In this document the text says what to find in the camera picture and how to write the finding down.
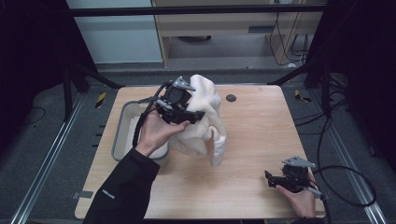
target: wooden table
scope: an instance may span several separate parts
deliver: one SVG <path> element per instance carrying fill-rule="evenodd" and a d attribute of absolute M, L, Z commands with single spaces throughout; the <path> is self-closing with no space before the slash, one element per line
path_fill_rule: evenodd
<path fill-rule="evenodd" d="M 158 87 L 120 89 L 84 190 L 96 192 L 117 162 L 111 156 L 122 106 L 153 95 Z M 218 86 L 220 116 L 227 130 L 227 147 L 218 168 L 210 157 L 191 158 L 174 149 L 169 164 L 155 179 L 146 218 L 293 218 L 288 201 L 269 188 L 264 170 L 281 175 L 282 160 L 306 158 L 282 90 L 278 86 Z M 227 102 L 233 94 L 236 101 Z M 92 202 L 80 198 L 76 217 L 84 218 Z M 325 215 L 317 200 L 317 215 Z"/>

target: white cloth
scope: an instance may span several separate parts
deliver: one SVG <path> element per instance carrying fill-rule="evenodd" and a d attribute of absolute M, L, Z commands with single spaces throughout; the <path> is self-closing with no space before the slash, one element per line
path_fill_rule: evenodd
<path fill-rule="evenodd" d="M 211 160 L 212 166 L 219 166 L 224 156 L 227 134 L 219 117 L 221 98 L 215 84 L 200 75 L 191 77 L 190 83 L 196 91 L 191 92 L 188 111 L 205 111 L 202 120 L 189 125 L 183 133 L 175 134 L 169 140 L 173 147 L 189 156 L 205 157 L 208 152 L 205 141 L 213 135 L 214 148 Z"/>

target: black pole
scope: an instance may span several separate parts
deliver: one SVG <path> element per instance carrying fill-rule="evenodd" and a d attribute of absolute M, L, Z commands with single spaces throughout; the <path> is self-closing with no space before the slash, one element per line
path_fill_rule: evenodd
<path fill-rule="evenodd" d="M 143 16 L 176 14 L 216 14 L 216 13 L 263 13 L 263 12 L 316 12 L 329 10 L 326 4 L 293 5 L 240 5 L 240 6 L 194 6 L 194 7 L 117 7 L 117 8 L 77 8 L 69 10 L 49 10 L 47 15 L 68 15 L 73 17 Z"/>

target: floor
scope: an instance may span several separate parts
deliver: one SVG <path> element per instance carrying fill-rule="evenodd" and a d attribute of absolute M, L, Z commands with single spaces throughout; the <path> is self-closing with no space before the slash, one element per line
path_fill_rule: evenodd
<path fill-rule="evenodd" d="M 297 41 L 296 49 L 302 41 Z M 172 40 L 169 53 L 170 61 L 166 67 L 144 69 L 139 66 L 130 71 L 114 73 L 102 71 L 101 75 L 128 86 L 158 85 L 164 80 L 193 74 L 201 74 L 216 84 L 244 83 L 265 84 L 277 80 L 299 66 L 300 57 L 291 64 L 278 65 L 272 57 L 268 43 L 263 35 L 212 36 L 209 41 L 191 41 L 182 38 Z M 334 75 L 343 80 L 342 75 Z M 307 90 L 302 85 L 304 74 L 282 86 L 290 113 L 295 123 L 310 120 L 320 113 L 320 87 Z M 82 190 L 85 177 L 106 125 L 106 118 L 117 94 L 96 80 L 89 79 L 91 89 L 88 93 L 76 93 L 74 101 L 81 102 L 75 121 L 67 130 L 67 137 L 58 142 L 59 151 L 50 154 L 59 130 L 63 127 L 64 105 L 62 86 L 56 86 L 39 93 L 35 107 L 26 118 L 19 135 L 13 140 L 11 153 L 0 160 L 0 223 L 8 223 L 15 217 L 18 209 L 25 209 L 26 223 L 80 223 L 74 217 L 77 200 L 76 193 Z M 295 97 L 300 91 L 304 99 Z M 98 95 L 106 92 L 101 108 L 95 108 Z M 332 104 L 344 100 L 342 94 L 332 96 Z M 333 223 L 396 223 L 393 197 L 396 188 L 396 175 L 381 158 L 372 157 L 359 126 L 348 112 L 348 105 L 335 106 L 332 111 L 332 126 L 326 129 L 321 147 L 318 146 L 324 119 L 318 117 L 307 125 L 298 125 L 305 153 L 310 161 L 317 161 L 320 148 L 322 165 L 348 164 L 368 176 L 377 192 L 376 204 L 361 208 L 343 202 L 325 186 L 316 175 L 323 191 L 329 191 L 328 200 Z M 36 174 L 47 167 L 41 182 Z M 323 172 L 326 179 L 337 192 L 343 192 L 353 202 L 365 202 L 372 196 L 367 185 L 359 177 L 345 171 L 329 170 Z M 36 192 L 29 194 L 32 183 Z M 31 204 L 21 207 L 24 199 Z M 287 220 L 269 220 L 269 223 L 286 223 Z M 164 223 L 148 220 L 147 223 Z M 263 223 L 263 220 L 206 220 L 178 223 Z"/>

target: white wall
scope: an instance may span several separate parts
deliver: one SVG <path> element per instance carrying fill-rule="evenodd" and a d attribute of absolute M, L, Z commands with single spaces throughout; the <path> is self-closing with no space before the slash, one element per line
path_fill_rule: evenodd
<path fill-rule="evenodd" d="M 66 0 L 70 8 L 151 7 L 149 0 Z M 76 17 L 95 63 L 161 63 L 153 16 Z"/>

